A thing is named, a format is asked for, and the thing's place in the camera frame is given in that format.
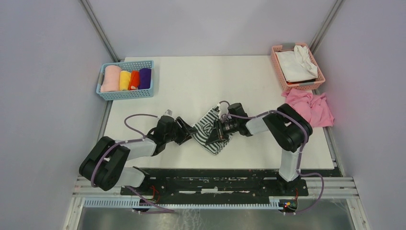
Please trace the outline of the green white striped towel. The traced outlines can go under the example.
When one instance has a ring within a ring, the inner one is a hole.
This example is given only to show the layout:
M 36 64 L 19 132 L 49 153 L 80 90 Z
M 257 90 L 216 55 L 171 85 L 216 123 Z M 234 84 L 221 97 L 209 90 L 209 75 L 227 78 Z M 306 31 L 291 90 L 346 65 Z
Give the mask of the green white striped towel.
M 197 123 L 192 125 L 192 127 L 197 130 L 197 132 L 192 135 L 194 140 L 203 149 L 213 155 L 218 155 L 233 137 L 233 134 L 231 134 L 226 141 L 206 145 L 206 141 L 214 128 L 214 122 L 219 119 L 220 114 L 221 110 L 218 106 L 215 106 L 211 108 Z

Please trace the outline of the purple towel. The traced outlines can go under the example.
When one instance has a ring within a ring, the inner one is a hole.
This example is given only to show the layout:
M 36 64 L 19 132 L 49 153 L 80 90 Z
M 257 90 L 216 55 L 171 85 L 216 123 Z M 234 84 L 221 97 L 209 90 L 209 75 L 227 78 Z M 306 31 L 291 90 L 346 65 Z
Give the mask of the purple towel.
M 139 90 L 149 89 L 151 87 L 152 69 L 143 68 L 139 70 Z

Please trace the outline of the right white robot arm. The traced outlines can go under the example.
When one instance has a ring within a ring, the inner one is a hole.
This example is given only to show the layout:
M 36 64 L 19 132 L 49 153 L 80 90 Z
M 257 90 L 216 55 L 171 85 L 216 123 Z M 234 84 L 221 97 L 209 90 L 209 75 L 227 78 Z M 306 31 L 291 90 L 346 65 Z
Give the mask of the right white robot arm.
M 227 114 L 210 123 L 203 146 L 226 144 L 234 133 L 251 137 L 267 131 L 271 132 L 282 149 L 276 188 L 281 195 L 288 196 L 300 181 L 303 148 L 313 133 L 311 125 L 290 105 L 284 103 L 276 110 L 249 117 L 241 103 L 231 104 Z

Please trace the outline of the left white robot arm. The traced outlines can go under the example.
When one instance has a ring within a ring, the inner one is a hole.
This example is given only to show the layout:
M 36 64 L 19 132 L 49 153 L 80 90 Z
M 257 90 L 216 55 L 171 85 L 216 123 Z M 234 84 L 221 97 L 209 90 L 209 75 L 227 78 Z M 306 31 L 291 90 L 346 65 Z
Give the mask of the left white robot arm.
M 162 115 L 157 125 L 141 138 L 116 141 L 101 137 L 79 167 L 79 174 L 92 187 L 108 191 L 114 186 L 129 185 L 139 195 L 149 192 L 151 183 L 140 169 L 126 168 L 128 160 L 160 154 L 170 142 L 178 145 L 190 140 L 197 129 L 181 117 Z

